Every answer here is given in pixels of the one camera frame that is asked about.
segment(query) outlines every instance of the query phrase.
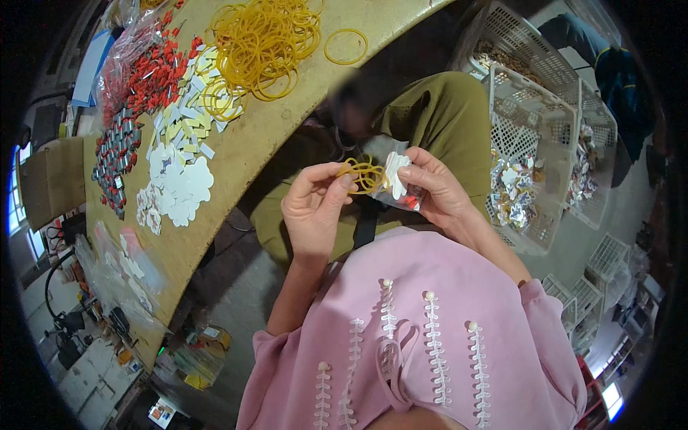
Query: pink shirt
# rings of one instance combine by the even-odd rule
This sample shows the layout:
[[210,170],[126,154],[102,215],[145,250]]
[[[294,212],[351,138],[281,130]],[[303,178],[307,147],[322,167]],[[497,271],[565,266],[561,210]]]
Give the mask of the pink shirt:
[[467,429],[571,429],[583,413],[562,304],[538,280],[519,289],[472,250],[405,227],[337,269],[302,327],[254,336],[238,429],[364,429],[412,405]]

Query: black strap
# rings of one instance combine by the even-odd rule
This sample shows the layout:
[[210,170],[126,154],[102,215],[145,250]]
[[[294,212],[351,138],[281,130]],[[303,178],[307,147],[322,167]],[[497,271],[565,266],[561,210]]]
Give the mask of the black strap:
[[361,206],[361,217],[354,230],[354,249],[368,245],[375,239],[378,214],[384,211],[383,204],[369,196],[359,199],[357,203]]

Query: olive green pants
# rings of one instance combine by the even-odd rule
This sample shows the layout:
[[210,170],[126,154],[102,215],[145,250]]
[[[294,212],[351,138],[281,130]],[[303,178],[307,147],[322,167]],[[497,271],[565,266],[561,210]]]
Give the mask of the olive green pants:
[[[440,73],[410,84],[374,120],[377,133],[409,141],[440,159],[486,217],[490,130],[483,87],[472,76],[459,72]],[[260,244],[285,269],[292,255],[280,202],[302,168],[331,160],[332,148],[323,143],[318,133],[325,132],[311,127],[299,129],[269,161],[239,203],[255,227]],[[355,200],[343,208],[332,260],[353,248],[360,209]],[[417,213],[391,208],[378,217],[376,234],[401,225],[423,223],[427,221]]]

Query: fingernail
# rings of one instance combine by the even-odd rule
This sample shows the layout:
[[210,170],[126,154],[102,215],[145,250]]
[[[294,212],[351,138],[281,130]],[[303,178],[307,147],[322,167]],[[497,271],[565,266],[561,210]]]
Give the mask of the fingernail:
[[346,173],[344,176],[342,176],[342,187],[348,189],[349,185],[351,185],[354,182],[354,176],[351,173]]

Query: white plastic crate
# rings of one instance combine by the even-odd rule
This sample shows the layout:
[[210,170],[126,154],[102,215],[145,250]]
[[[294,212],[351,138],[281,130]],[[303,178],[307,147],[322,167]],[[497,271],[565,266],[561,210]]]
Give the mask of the white plastic crate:
[[630,248],[629,245],[606,233],[585,264],[586,271],[594,277],[592,281],[600,287],[606,286],[614,277],[619,264],[628,260]]
[[[508,226],[493,227],[515,252],[546,255],[561,221],[575,162],[575,110],[547,89],[497,64],[483,86],[489,94],[491,144],[499,157],[523,162],[531,155],[545,160],[546,179],[536,184],[536,218],[522,234]],[[495,219],[489,196],[485,205]]]
[[594,132],[592,139],[598,148],[596,153],[599,158],[591,177],[599,187],[590,199],[581,200],[577,206],[572,206],[567,200],[566,207],[576,218],[593,230],[598,230],[612,188],[616,156],[616,120],[595,90],[583,79],[579,78],[575,83],[559,87],[554,93],[577,110],[579,132],[584,123],[583,118]]
[[578,300],[576,324],[580,324],[593,307],[601,302],[602,291],[598,290],[585,277],[581,277],[573,285],[570,293]]
[[454,64],[450,65],[482,80],[489,75],[489,70],[473,56],[480,39],[525,62],[551,91],[578,80],[578,74],[537,28],[498,1],[490,2],[478,12],[462,34]]
[[563,304],[563,312],[561,313],[561,323],[566,331],[566,334],[571,338],[571,331],[573,327],[576,326],[578,322],[577,317],[577,304],[578,300],[574,297],[563,284],[557,281],[554,275],[547,275],[542,280],[542,288],[545,290],[545,294],[548,296],[556,297]]
[[572,345],[576,355],[584,353],[594,342],[602,321],[602,301],[597,301],[572,333]]

